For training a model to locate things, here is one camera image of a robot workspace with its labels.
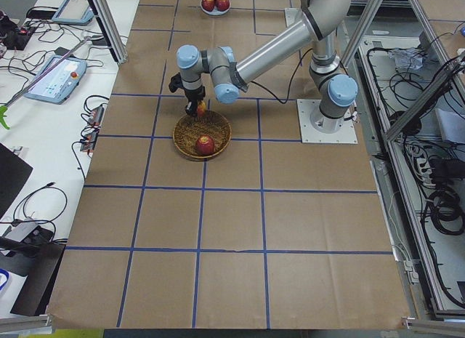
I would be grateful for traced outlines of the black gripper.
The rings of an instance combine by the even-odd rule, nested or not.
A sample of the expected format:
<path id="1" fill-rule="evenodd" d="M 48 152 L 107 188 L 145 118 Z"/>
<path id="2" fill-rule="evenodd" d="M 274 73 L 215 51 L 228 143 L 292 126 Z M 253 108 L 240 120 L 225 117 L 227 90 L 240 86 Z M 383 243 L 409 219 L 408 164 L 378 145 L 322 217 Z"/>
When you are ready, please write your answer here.
<path id="1" fill-rule="evenodd" d="M 171 77 L 169 82 L 169 91 L 175 93 L 178 89 L 182 89 L 188 100 L 185 107 L 185 112 L 189 116 L 197 116 L 197 109 L 201 101 L 206 96 L 205 87 L 203 85 L 196 86 L 194 89 L 188 89 L 182 83 L 182 77 L 180 73 L 175 74 Z"/>

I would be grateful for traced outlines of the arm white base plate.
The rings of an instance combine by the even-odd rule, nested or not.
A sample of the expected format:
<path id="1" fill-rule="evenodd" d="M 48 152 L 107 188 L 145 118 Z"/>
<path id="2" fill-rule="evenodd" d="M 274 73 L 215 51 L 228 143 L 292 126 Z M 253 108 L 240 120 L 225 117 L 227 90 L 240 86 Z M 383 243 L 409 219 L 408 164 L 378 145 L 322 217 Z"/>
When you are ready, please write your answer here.
<path id="1" fill-rule="evenodd" d="M 314 37 L 314 31 L 309 19 L 300 8 L 285 8 L 286 27 L 294 33 L 307 38 Z"/>
<path id="2" fill-rule="evenodd" d="M 349 109 L 339 119 L 326 118 L 320 112 L 320 100 L 298 99 L 301 141 L 304 144 L 358 144 L 354 121 Z"/>

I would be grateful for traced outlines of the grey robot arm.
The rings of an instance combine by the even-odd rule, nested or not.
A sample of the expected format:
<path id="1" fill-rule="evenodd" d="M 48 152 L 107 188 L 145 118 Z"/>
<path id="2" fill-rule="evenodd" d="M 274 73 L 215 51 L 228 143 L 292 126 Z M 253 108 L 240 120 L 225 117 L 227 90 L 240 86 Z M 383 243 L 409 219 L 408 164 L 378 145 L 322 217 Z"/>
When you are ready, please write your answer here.
<path id="1" fill-rule="evenodd" d="M 198 50 L 190 44 L 181 46 L 177 50 L 179 73 L 171 77 L 169 89 L 184 91 L 186 113 L 196 116 L 205 97 L 203 74 L 210 75 L 216 99 L 231 104 L 256 78 L 311 45 L 310 76 L 321 94 L 318 108 L 310 115 L 311 125 L 327 134 L 339 131 L 358 93 L 355 80 L 341 71 L 334 43 L 336 29 L 346 17 L 351 0 L 300 2 L 294 23 L 240 62 L 235 61 L 229 47 Z"/>

